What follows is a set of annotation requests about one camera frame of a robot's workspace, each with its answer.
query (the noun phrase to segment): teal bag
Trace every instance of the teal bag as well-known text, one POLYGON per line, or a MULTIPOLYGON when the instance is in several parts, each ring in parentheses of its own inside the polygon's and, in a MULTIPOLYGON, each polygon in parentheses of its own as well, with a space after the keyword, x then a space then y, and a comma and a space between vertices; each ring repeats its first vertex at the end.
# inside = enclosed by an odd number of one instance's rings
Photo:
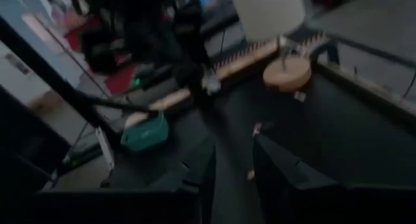
POLYGON ((149 149, 165 142, 169 137, 169 125, 162 112, 157 117, 124 130, 122 145, 134 152, 149 149))

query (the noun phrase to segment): red floor mat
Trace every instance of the red floor mat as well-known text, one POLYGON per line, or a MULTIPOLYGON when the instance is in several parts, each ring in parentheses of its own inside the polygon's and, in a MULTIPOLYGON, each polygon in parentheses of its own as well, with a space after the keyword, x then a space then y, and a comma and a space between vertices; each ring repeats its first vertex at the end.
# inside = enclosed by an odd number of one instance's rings
POLYGON ((129 89, 131 79, 135 72, 136 64, 132 64, 109 77, 104 81, 111 95, 121 94, 129 89))

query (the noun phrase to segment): white lampshade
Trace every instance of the white lampshade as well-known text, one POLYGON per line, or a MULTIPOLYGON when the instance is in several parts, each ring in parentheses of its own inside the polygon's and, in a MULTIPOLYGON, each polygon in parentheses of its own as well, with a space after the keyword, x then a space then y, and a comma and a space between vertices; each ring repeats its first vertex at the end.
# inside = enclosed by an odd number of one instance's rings
POLYGON ((304 0, 233 0, 247 40, 291 32, 305 18, 304 0))

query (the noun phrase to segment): power cord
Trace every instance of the power cord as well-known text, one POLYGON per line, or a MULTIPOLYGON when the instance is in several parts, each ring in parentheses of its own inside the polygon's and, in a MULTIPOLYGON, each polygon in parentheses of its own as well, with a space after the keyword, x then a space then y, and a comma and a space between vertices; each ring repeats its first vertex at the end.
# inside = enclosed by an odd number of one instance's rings
POLYGON ((222 31, 222 39, 221 39, 221 48, 220 48, 220 62, 222 62, 222 50, 223 50, 223 48, 224 48, 224 38, 225 38, 225 35, 226 35, 226 31, 227 31, 227 29, 224 29, 224 31, 222 31))
POLYGON ((409 92, 410 92, 410 90, 411 90, 411 87, 413 87, 413 84, 415 83, 415 79, 416 79, 416 71, 415 71, 415 73, 413 74, 413 78, 411 79, 411 82, 410 82, 410 84, 409 84, 409 87, 408 87, 408 89, 406 90, 406 92, 404 93, 404 95, 402 96, 402 98, 405 98, 405 97, 409 94, 409 92))

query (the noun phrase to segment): round wooden disc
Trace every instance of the round wooden disc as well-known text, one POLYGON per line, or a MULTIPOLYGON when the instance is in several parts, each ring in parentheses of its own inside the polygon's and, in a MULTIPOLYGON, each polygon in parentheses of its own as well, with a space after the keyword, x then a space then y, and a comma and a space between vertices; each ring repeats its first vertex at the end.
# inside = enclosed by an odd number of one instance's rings
POLYGON ((285 69, 280 59, 268 65, 263 80, 267 86, 276 87, 281 92, 294 92, 305 85, 311 75, 309 61, 295 56, 286 60, 285 69))

